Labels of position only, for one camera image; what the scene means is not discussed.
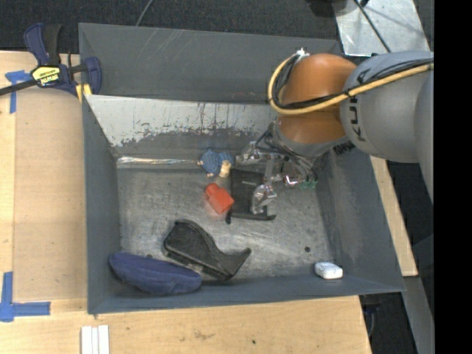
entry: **small white object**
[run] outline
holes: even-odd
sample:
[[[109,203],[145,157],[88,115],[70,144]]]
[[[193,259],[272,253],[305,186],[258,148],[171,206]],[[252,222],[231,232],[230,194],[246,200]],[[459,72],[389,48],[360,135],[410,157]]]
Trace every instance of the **small white object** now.
[[[326,280],[337,280],[342,277],[342,268],[334,263],[315,263],[315,273]]]
[[[80,331],[80,352],[82,354],[110,354],[108,325],[82,327]]]

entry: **black floor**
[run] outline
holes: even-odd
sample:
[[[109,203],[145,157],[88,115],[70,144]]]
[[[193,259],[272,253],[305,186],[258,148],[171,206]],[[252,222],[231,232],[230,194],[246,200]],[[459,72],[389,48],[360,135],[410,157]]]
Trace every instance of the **black floor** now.
[[[135,25],[149,0],[0,0],[0,49],[24,49],[23,33],[31,24],[64,25],[60,52],[78,53],[79,22]],[[434,51],[434,0],[414,0]],[[155,0],[141,26],[242,32],[262,35],[338,39],[327,0]],[[412,245],[433,233],[433,206],[417,164],[389,163]],[[434,266],[421,269],[434,315]],[[414,339],[400,294],[362,297],[374,354],[414,354]]]

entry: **red block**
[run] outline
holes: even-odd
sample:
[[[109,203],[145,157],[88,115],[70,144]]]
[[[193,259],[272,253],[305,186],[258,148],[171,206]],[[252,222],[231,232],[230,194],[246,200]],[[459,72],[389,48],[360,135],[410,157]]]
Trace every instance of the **red block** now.
[[[224,188],[219,187],[214,182],[205,187],[205,194],[208,197],[208,202],[218,214],[228,211],[235,202]]]

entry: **blue tape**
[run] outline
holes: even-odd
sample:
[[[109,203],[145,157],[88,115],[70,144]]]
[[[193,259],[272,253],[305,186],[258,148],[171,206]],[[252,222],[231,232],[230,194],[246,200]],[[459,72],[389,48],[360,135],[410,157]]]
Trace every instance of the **blue tape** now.
[[[7,72],[5,74],[5,77],[12,84],[21,83],[22,81],[28,81],[32,79],[31,75],[25,72],[24,70]],[[15,111],[16,111],[16,92],[14,91],[10,96],[10,114],[15,113]]]
[[[48,316],[51,302],[13,303],[13,272],[3,274],[0,322],[12,322],[20,316]]]

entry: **white eraser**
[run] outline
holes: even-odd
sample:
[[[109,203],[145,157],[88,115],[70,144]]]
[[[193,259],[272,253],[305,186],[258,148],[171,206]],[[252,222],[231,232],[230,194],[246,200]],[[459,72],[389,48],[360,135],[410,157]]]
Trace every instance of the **white eraser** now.
[[[315,273],[325,280],[337,280],[342,277],[342,268],[334,263],[315,263]]]

